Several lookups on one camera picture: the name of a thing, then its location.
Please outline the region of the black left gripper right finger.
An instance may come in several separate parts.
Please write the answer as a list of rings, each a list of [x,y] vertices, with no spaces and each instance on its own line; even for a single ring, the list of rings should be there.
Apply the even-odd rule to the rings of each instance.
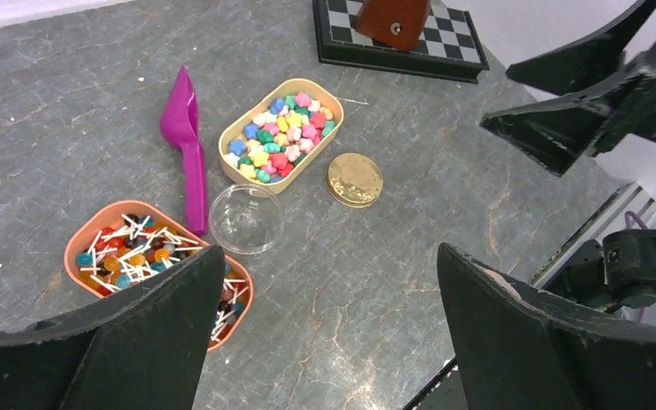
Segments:
[[[518,281],[448,243],[442,304],[471,409],[656,409],[656,326]]]

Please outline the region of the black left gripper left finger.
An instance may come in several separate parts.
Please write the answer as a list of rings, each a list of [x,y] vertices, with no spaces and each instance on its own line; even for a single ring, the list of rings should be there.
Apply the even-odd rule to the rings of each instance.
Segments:
[[[0,409],[189,409],[223,290],[210,246],[91,305],[0,332]]]

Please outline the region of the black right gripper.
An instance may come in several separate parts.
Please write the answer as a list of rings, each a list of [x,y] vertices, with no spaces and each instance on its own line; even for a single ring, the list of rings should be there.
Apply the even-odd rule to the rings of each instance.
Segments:
[[[636,1],[589,35],[513,63],[509,79],[564,96],[486,114],[480,126],[557,176],[629,134],[656,144],[656,42],[613,74],[655,9],[656,0]]]

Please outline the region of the orange tray of lollipops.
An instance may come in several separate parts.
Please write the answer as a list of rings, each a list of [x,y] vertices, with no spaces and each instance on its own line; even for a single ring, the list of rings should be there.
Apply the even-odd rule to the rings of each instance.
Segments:
[[[206,248],[208,242],[146,202],[114,202],[97,212],[71,238],[64,265],[71,279],[99,298],[143,284]],[[223,345],[253,301],[253,280],[227,256],[225,279],[210,351]]]

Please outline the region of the beige tray of star candies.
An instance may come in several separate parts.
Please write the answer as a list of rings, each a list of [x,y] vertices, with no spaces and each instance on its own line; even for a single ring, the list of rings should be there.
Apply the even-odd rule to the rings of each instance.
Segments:
[[[288,79],[222,132],[222,169],[236,183],[278,194],[327,147],[343,117],[342,104],[321,85]]]

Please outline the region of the magenta plastic scoop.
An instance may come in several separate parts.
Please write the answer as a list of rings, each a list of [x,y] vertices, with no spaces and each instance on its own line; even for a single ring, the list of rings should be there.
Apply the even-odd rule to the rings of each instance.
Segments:
[[[201,236],[208,230],[207,180],[199,138],[198,101],[184,66],[179,69],[162,110],[160,131],[165,141],[182,154],[187,228]]]

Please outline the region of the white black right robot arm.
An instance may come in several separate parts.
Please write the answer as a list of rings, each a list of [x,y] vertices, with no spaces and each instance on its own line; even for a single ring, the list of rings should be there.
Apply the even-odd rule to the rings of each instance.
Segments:
[[[512,64],[509,79],[553,98],[486,114],[483,129],[556,176],[581,156],[613,150],[633,134],[656,144],[656,42],[631,61],[630,40],[656,9],[637,1],[589,35]],[[587,241],[548,288],[589,308],[614,313],[656,302],[656,229],[624,229]]]

